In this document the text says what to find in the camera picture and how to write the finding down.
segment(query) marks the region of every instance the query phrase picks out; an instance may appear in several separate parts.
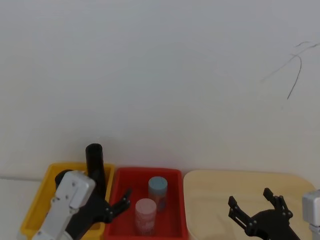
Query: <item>black cylinder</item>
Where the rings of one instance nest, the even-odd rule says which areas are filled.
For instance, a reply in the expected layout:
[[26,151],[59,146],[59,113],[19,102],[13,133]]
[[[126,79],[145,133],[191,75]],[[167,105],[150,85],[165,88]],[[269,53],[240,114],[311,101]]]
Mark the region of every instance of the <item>black cylinder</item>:
[[105,199],[107,186],[102,146],[98,143],[87,146],[85,148],[85,158],[88,177],[93,179],[96,184],[94,192]]

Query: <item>pink lid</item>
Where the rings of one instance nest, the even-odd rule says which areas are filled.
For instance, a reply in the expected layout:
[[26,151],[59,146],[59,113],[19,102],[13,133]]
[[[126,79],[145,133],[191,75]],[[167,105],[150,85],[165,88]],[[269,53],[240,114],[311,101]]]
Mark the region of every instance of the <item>pink lid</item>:
[[149,198],[143,198],[136,202],[135,211],[140,215],[152,215],[157,211],[157,204]]

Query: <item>plastic jar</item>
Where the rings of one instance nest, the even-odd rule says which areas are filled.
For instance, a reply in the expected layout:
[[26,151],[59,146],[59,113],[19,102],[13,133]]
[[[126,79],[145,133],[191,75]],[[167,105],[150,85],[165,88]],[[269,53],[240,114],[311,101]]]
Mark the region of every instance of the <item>plastic jar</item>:
[[155,234],[157,205],[149,198],[143,198],[135,204],[135,226],[142,236]]
[[166,207],[166,195],[168,182],[164,177],[154,176],[149,180],[148,193],[149,198],[156,204],[156,209],[161,212]]

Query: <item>yellow plastic tray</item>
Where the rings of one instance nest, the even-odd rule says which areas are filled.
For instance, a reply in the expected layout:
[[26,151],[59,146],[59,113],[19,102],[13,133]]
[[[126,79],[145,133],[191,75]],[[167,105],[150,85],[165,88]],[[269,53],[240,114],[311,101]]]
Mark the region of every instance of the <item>yellow plastic tray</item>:
[[[81,162],[62,162],[53,163],[49,166],[44,179],[35,195],[31,207],[21,225],[20,233],[31,240],[35,233],[40,229],[46,214],[50,209],[50,200],[56,192],[55,177],[63,170],[79,170],[86,171],[87,165]],[[112,182],[115,173],[115,166],[112,164],[104,164],[105,181],[107,184],[105,200],[109,201]],[[96,223],[83,236],[83,240],[103,240],[105,224]]]
[[249,216],[272,209],[263,196],[265,188],[283,195],[293,212],[290,226],[300,239],[312,239],[302,217],[302,196],[314,186],[291,174],[245,171],[195,170],[183,180],[186,223],[190,240],[260,240],[249,237],[228,217],[229,196],[234,196]]

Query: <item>yellow bin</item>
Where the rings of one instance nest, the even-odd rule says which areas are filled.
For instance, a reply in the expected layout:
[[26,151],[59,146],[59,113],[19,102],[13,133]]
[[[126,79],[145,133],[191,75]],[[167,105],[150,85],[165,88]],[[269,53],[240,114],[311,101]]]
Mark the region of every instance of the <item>yellow bin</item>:
[[[82,162],[61,162],[53,163],[49,166],[20,228],[20,234],[25,236],[25,239],[31,240],[40,229],[50,209],[50,200],[56,192],[55,177],[58,173],[66,169],[87,171],[87,165]],[[105,200],[109,201],[115,166],[112,164],[104,164],[104,172],[106,182]],[[82,239],[103,240],[104,231],[105,224],[96,223],[86,232]]]

